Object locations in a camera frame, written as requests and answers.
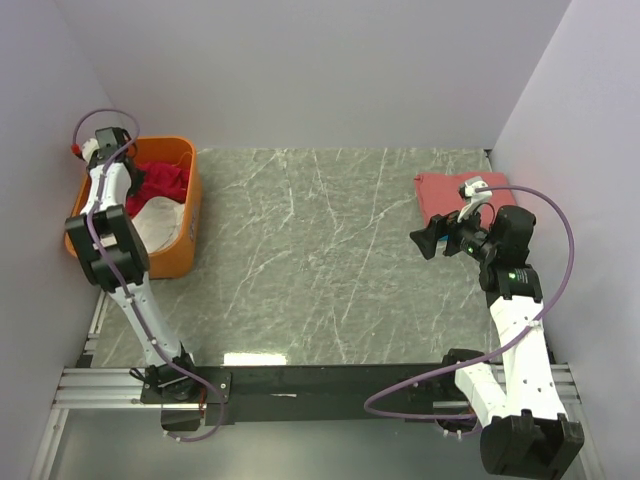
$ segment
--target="orange bin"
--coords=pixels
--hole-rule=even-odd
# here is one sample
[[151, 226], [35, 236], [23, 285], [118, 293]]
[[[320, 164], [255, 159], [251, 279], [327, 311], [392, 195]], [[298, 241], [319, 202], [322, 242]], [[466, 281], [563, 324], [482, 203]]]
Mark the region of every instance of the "orange bin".
[[[202, 201], [202, 180], [196, 164], [196, 149], [193, 144], [181, 137], [140, 137], [136, 141], [138, 154], [135, 164], [143, 165], [149, 162], [162, 162], [189, 169], [189, 186], [187, 187], [187, 201], [180, 234], [169, 247], [151, 253], [151, 278], [176, 278], [186, 275], [193, 266], [196, 249], [196, 234], [200, 220], [200, 203]], [[71, 216], [78, 215], [89, 195], [89, 176], [84, 179]], [[76, 252], [69, 236], [65, 234], [64, 244], [74, 257]]]

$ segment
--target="towel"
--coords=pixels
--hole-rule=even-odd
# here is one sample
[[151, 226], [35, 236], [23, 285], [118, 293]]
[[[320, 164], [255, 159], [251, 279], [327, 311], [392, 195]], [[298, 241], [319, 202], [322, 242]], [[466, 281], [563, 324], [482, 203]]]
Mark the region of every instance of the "towel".
[[[507, 185], [507, 177], [503, 173], [494, 172], [467, 172], [459, 175], [446, 175], [443, 173], [421, 173], [414, 178], [416, 194], [420, 203], [420, 211], [424, 218], [425, 225], [429, 224], [432, 216], [440, 214], [446, 215], [454, 210], [460, 210], [465, 205], [465, 201], [460, 198], [458, 188], [465, 180], [480, 176], [491, 187], [497, 185]], [[515, 205], [516, 199], [510, 190], [497, 190], [491, 192], [489, 203], [496, 212], [503, 205]], [[484, 206], [480, 210], [482, 217], [481, 225], [489, 228], [493, 211], [490, 207]]]
[[159, 162], [144, 163], [137, 167], [144, 171], [145, 175], [140, 189], [127, 199], [125, 208], [131, 218], [155, 197], [167, 197], [178, 203], [186, 201], [189, 170]]

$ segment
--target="marble floor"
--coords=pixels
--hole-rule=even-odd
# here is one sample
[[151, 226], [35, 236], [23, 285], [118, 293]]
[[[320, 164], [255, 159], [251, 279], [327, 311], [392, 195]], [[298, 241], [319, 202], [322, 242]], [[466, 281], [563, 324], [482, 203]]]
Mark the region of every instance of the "marble floor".
[[[488, 171], [482, 150], [213, 149], [198, 165], [194, 268], [152, 282], [198, 364], [438, 362], [498, 345], [475, 262], [427, 263], [409, 239], [423, 227], [413, 177]], [[143, 365], [122, 312], [101, 315], [93, 366]]]

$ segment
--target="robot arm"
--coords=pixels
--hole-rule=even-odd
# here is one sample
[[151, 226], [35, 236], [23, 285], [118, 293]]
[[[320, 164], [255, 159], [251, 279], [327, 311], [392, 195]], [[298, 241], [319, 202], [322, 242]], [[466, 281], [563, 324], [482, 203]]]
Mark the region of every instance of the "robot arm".
[[467, 201], [461, 211], [435, 215], [424, 230], [411, 233], [423, 256], [435, 256], [445, 235], [444, 255], [464, 251], [480, 264], [480, 286], [507, 345], [524, 329], [526, 336], [502, 355], [506, 393], [487, 363], [461, 368], [455, 384], [483, 427], [480, 449], [489, 473], [522, 478], [559, 479], [584, 443], [582, 427], [570, 422], [553, 383], [544, 331], [539, 320], [542, 289], [526, 263], [535, 216], [517, 206], [501, 207], [489, 228], [480, 227], [479, 208], [491, 196], [476, 192], [486, 184], [475, 177], [460, 187]]
[[[151, 292], [149, 255], [124, 209], [127, 196], [141, 184], [142, 172], [136, 169], [126, 152], [106, 167], [106, 160], [128, 140], [130, 137], [126, 130], [105, 128], [96, 132], [95, 139], [85, 143], [82, 156], [88, 162], [91, 188], [80, 215], [68, 218], [65, 228], [89, 282], [99, 285], [116, 301], [140, 340], [148, 366], [145, 384], [166, 398], [167, 403], [189, 401], [200, 393], [196, 383], [170, 368], [153, 348], [159, 345], [174, 364], [190, 372], [195, 370], [191, 356], [167, 324]], [[98, 185], [102, 176], [104, 182], [100, 191]], [[114, 276], [95, 246], [87, 223], [91, 212], [98, 236], [115, 239], [109, 246], [103, 241], [103, 246], [122, 274], [126, 288]], [[144, 324], [134, 311], [133, 299], [145, 319]]]

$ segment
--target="purple cable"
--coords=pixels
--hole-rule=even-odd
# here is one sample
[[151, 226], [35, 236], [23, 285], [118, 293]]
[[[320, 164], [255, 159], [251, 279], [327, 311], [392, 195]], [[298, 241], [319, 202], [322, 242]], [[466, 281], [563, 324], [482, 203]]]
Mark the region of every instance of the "purple cable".
[[[99, 108], [97, 110], [93, 110], [93, 111], [87, 113], [86, 115], [84, 115], [78, 121], [78, 123], [77, 123], [77, 125], [76, 125], [76, 127], [75, 127], [75, 129], [73, 131], [73, 143], [74, 144], [76, 143], [77, 136], [78, 136], [78, 131], [80, 130], [80, 126], [82, 125], [82, 123], [87, 118], [89, 118], [90, 116], [92, 116], [92, 115], [94, 115], [96, 113], [100, 113], [100, 112], [115, 112], [115, 113], [120, 113], [122, 115], [127, 116], [135, 124], [135, 134], [131, 136], [131, 140], [129, 140], [121, 148], [116, 150], [116, 152], [111, 157], [109, 157], [109, 159], [105, 162], [103, 170], [102, 170], [102, 174], [100, 175], [100, 179], [98, 180], [98, 190], [97, 190], [98, 198], [100, 198], [102, 196], [102, 192], [104, 191], [104, 181], [105, 181], [105, 178], [106, 178], [107, 171], [109, 170], [109, 167], [111, 167], [111, 165], [113, 164], [115, 159], [118, 157], [118, 155], [120, 155], [122, 152], [127, 151], [129, 149], [129, 147], [131, 145], [133, 145], [133, 143], [137, 140], [137, 138], [138, 138], [138, 136], [140, 134], [140, 127], [138, 125], [138, 122], [136, 121], [135, 118], [133, 118], [128, 113], [126, 113], [126, 112], [124, 112], [122, 110], [115, 109], [115, 108]], [[220, 392], [220, 390], [218, 390], [215, 386], [213, 386], [210, 382], [208, 382], [204, 378], [202, 378], [202, 377], [200, 377], [200, 376], [198, 376], [198, 375], [196, 375], [196, 374], [194, 374], [192, 372], [189, 372], [188, 370], [186, 370], [186, 369], [180, 367], [179, 365], [176, 365], [175, 363], [173, 363], [171, 358], [169, 358], [169, 356], [164, 352], [164, 350], [162, 350], [162, 348], [158, 345], [158, 343], [155, 342], [155, 345], [154, 345], [154, 343], [152, 342], [152, 340], [155, 340], [155, 337], [153, 336], [153, 333], [151, 332], [149, 326], [147, 325], [147, 322], [144, 319], [144, 315], [142, 315], [142, 312], [140, 311], [140, 309], [138, 308], [138, 305], [136, 304], [135, 296], [131, 295], [131, 292], [127, 288], [127, 282], [125, 281], [124, 277], [122, 276], [122, 273], [120, 272], [120, 270], [118, 270], [118, 267], [114, 263], [113, 259], [111, 258], [111, 256], [107, 252], [107, 250], [102, 245], [102, 242], [100, 241], [100, 235], [98, 235], [98, 233], [96, 232], [95, 226], [93, 224], [93, 215], [95, 214], [95, 211], [98, 208], [98, 206], [99, 206], [99, 201], [98, 202], [94, 202], [94, 204], [92, 205], [91, 209], [89, 210], [89, 213], [87, 214], [87, 228], [89, 229], [89, 235], [91, 236], [91, 239], [93, 240], [93, 242], [95, 243], [96, 247], [98, 248], [98, 251], [100, 252], [100, 255], [104, 259], [105, 263], [109, 267], [109, 270], [111, 270], [111, 273], [113, 273], [113, 275], [118, 280], [118, 283], [120, 284], [120, 286], [122, 287], [122, 290], [124, 291], [125, 297], [127, 299], [131, 300], [131, 309], [134, 312], [134, 314], [135, 314], [136, 318], [138, 319], [138, 321], [140, 322], [140, 326], [142, 327], [142, 330], [144, 330], [145, 335], [147, 336], [147, 338], [151, 342], [151, 346], [156, 351], [158, 356], [160, 356], [160, 358], [162, 358], [162, 360], [167, 365], [169, 365], [169, 367], [171, 367], [175, 371], [181, 373], [182, 375], [186, 375], [187, 377], [192, 378], [196, 382], [200, 383], [207, 390], [209, 390], [216, 397], [218, 397], [218, 399], [220, 400], [220, 415], [218, 415], [218, 420], [216, 421], [216, 424], [214, 425], [214, 427], [211, 430], [209, 430], [207, 433], [205, 433], [203, 435], [200, 435], [200, 436], [197, 436], [197, 437], [180, 437], [179, 435], [170, 432], [170, 433], [168, 433], [168, 436], [173, 438], [173, 439], [175, 439], [175, 440], [177, 440], [177, 441], [179, 441], [179, 442], [186, 442], [186, 443], [198, 442], [200, 440], [204, 440], [206, 438], [209, 438], [211, 435], [213, 435], [220, 428], [220, 426], [222, 425], [222, 422], [224, 420], [224, 415], [225, 415], [224, 396], [222, 395], [222, 392]]]
[[[542, 317], [544, 317], [549, 312], [549, 310], [551, 310], [553, 308], [553, 306], [557, 303], [557, 301], [560, 299], [560, 297], [564, 293], [564, 290], [567, 287], [567, 283], [569, 282], [569, 278], [571, 277], [571, 271], [573, 270], [573, 260], [574, 260], [574, 257], [575, 257], [575, 242], [573, 240], [573, 231], [571, 230], [571, 225], [569, 224], [569, 219], [567, 219], [567, 216], [564, 214], [564, 212], [562, 211], [562, 209], [558, 206], [558, 204], [556, 202], [551, 200], [544, 193], [541, 193], [538, 190], [535, 190], [533, 188], [519, 187], [519, 186], [515, 186], [515, 185], [500, 185], [500, 186], [497, 186], [497, 187], [478, 188], [478, 189], [476, 189], [476, 192], [486, 192], [486, 191], [491, 191], [491, 190], [518, 190], [518, 191], [521, 191], [521, 192], [527, 192], [527, 193], [530, 193], [532, 195], [535, 195], [536, 197], [539, 197], [539, 198], [543, 199], [545, 202], [547, 202], [549, 205], [551, 205], [551, 207], [556, 211], [556, 213], [558, 214], [558, 216], [562, 220], [562, 223], [564, 224], [564, 228], [565, 228], [565, 230], [567, 232], [567, 239], [569, 240], [569, 258], [567, 260], [567, 268], [566, 268], [566, 270], [564, 272], [564, 277], [562, 277], [562, 282], [560, 283], [560, 286], [558, 287], [558, 290], [556, 291], [556, 293], [553, 295], [553, 297], [551, 298], [549, 303], [547, 303], [542, 308], [542, 310], [540, 310], [540, 312], [538, 312], [538, 314], [535, 317], [533, 317], [533, 321], [541, 320]], [[502, 355], [504, 352], [506, 352], [510, 348], [513, 348], [515, 345], [517, 345], [520, 342], [520, 340], [522, 340], [524, 337], [526, 337], [527, 334], [530, 331], [531, 331], [531, 327], [530, 326], [525, 327], [522, 330], [522, 332], [520, 332], [509, 343], [507, 343], [506, 345], [498, 348], [497, 350], [495, 350], [495, 351], [493, 351], [491, 353], [487, 353], [486, 355], [483, 355], [481, 357], [474, 358], [473, 360], [467, 360], [466, 362], [457, 363], [455, 365], [449, 365], [447, 367], [438, 368], [436, 370], [432, 370], [431, 372], [426, 372], [426, 373], [423, 373], [421, 375], [417, 375], [417, 376], [415, 376], [413, 378], [410, 378], [408, 380], [405, 380], [403, 382], [397, 383], [396, 385], [392, 385], [389, 388], [385, 388], [381, 392], [378, 392], [375, 395], [372, 395], [371, 397], [369, 397], [367, 399], [367, 401], [364, 402], [364, 409], [365, 409], [366, 412], [371, 413], [373, 415], [380, 416], [380, 417], [402, 418], [402, 419], [405, 419], [405, 420], [463, 420], [463, 419], [467, 419], [467, 418], [474, 418], [475, 414], [463, 414], [463, 415], [432, 415], [432, 414], [427, 415], [427, 414], [425, 414], [425, 415], [421, 415], [421, 414], [411, 414], [411, 413], [386, 412], [384, 410], [377, 410], [375, 408], [372, 408], [371, 404], [373, 402], [376, 402], [376, 401], [380, 400], [381, 398], [386, 397], [387, 395], [390, 395], [390, 394], [392, 394], [394, 392], [397, 392], [398, 390], [401, 390], [403, 388], [407, 388], [407, 387], [409, 387], [410, 385], [413, 385], [416, 382], [423, 382], [425, 380], [430, 380], [432, 378], [438, 377], [440, 375], [444, 375], [446, 373], [455, 372], [456, 370], [459, 370], [461, 368], [470, 367], [471, 365], [476, 365], [476, 364], [482, 363], [482, 362], [488, 362], [488, 361], [496, 358], [498, 355]]]

